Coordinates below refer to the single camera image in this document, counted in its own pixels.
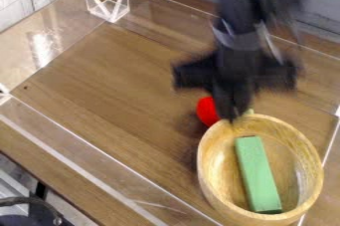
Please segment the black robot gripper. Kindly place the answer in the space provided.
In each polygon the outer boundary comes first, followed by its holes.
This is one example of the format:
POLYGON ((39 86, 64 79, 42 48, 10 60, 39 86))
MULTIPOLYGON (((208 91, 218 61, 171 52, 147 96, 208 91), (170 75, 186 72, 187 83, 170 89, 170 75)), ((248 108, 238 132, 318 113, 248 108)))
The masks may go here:
POLYGON ((234 34, 222 22, 212 26, 216 48, 203 58, 172 67, 174 86, 178 89, 203 88, 211 94, 218 116, 234 121, 248 110, 252 91, 259 89, 294 90, 299 64, 276 49, 266 25, 234 34), (234 87, 251 83, 250 87, 234 87))

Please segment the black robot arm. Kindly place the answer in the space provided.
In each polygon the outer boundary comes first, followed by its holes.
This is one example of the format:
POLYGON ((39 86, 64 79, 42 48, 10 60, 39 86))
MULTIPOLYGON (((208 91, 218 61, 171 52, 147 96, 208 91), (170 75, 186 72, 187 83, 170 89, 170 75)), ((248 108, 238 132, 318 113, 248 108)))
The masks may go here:
POLYGON ((271 41, 268 26, 292 21, 304 0, 219 0, 211 25, 214 49, 172 66, 178 89, 203 89, 212 96, 216 114, 236 120, 263 90, 292 91, 302 72, 299 60, 271 41))

